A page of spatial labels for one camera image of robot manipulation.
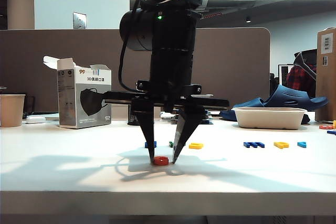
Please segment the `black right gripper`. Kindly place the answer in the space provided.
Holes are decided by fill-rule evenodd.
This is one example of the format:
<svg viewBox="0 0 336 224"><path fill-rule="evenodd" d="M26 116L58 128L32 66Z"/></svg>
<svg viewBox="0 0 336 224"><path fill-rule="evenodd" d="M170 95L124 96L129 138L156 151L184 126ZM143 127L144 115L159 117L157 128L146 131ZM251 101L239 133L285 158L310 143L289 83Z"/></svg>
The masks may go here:
<svg viewBox="0 0 336 224"><path fill-rule="evenodd" d="M202 120L204 109L222 110L229 106L225 99L200 98L199 84L191 84L193 53L187 51L153 51L150 78L137 82L137 92L107 91L106 103L130 104L148 145L150 162L154 162L154 107L164 111L181 109L173 144L175 163L189 137Z"/></svg>

